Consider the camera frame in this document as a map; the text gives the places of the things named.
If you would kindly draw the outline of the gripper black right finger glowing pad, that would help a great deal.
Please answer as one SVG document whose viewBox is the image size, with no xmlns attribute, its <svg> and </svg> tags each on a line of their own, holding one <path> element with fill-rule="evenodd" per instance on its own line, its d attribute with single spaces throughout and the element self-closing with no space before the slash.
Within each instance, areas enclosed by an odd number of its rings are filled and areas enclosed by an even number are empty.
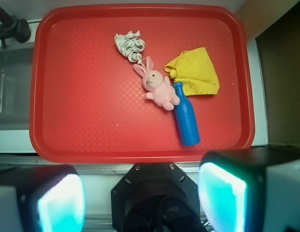
<svg viewBox="0 0 300 232">
<path fill-rule="evenodd" d="M 207 152 L 197 186 L 217 232 L 300 232 L 299 147 Z"/>
</svg>

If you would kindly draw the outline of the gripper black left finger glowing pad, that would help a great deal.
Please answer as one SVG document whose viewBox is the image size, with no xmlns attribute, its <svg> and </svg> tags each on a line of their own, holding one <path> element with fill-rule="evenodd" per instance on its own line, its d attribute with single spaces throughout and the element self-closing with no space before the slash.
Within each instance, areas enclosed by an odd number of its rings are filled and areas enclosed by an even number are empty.
<svg viewBox="0 0 300 232">
<path fill-rule="evenodd" d="M 80 232 L 83 179 L 71 165 L 0 170 L 0 232 Z"/>
</svg>

